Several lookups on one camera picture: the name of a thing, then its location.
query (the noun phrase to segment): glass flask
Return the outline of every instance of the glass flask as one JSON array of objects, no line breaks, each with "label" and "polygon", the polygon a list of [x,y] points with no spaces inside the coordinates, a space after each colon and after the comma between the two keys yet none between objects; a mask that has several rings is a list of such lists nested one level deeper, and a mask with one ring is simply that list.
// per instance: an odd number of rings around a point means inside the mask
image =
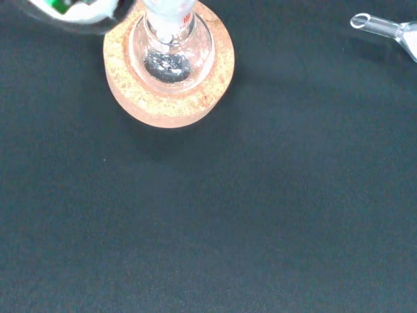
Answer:
[{"label": "glass flask", "polygon": [[137,75],[162,93],[181,93],[201,83],[214,62],[214,41],[194,12],[196,0],[144,0],[143,17],[129,38]]}]

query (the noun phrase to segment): cork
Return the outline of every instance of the cork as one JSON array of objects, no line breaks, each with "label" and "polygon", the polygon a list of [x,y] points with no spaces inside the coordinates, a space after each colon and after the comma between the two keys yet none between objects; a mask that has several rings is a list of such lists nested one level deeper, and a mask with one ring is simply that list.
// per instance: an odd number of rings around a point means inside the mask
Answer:
[{"label": "cork", "polygon": [[138,1],[129,16],[104,37],[104,65],[111,92],[121,107],[135,119],[161,128],[178,128],[202,119],[227,91],[235,68],[233,43],[222,21],[197,2],[200,15],[214,39],[214,63],[207,77],[193,89],[177,94],[160,93],[136,74],[128,56],[132,28],[143,16],[145,6]]}]

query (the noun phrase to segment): funnel stem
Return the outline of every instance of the funnel stem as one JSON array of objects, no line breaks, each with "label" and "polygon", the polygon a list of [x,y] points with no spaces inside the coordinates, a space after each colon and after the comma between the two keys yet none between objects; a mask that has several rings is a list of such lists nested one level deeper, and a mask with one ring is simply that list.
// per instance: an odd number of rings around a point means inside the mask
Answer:
[{"label": "funnel stem", "polygon": [[359,13],[351,19],[351,26],[361,31],[367,31],[380,36],[397,38],[397,32],[400,24],[369,15]]}]

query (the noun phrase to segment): dark gray surface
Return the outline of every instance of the dark gray surface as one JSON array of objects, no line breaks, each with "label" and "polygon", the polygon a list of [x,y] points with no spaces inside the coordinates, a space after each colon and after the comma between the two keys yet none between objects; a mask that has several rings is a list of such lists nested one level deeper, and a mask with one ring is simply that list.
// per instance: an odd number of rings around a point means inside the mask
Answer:
[{"label": "dark gray surface", "polygon": [[0,312],[417,312],[417,64],[349,25],[415,2],[206,3],[235,79],[180,130],[0,7]]}]

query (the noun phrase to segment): cork stand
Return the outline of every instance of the cork stand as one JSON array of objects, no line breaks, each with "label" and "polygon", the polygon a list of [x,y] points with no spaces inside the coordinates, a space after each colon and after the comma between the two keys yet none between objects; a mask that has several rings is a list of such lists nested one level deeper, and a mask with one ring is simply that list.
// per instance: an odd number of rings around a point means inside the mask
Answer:
[{"label": "cork stand", "polygon": [[222,21],[204,4],[195,12],[210,29],[215,45],[210,73],[193,89],[178,94],[159,93],[142,82],[130,64],[128,40],[145,11],[139,1],[127,19],[104,37],[104,65],[111,92],[135,119],[162,128],[177,128],[202,119],[218,103],[231,82],[235,67],[233,43]]}]

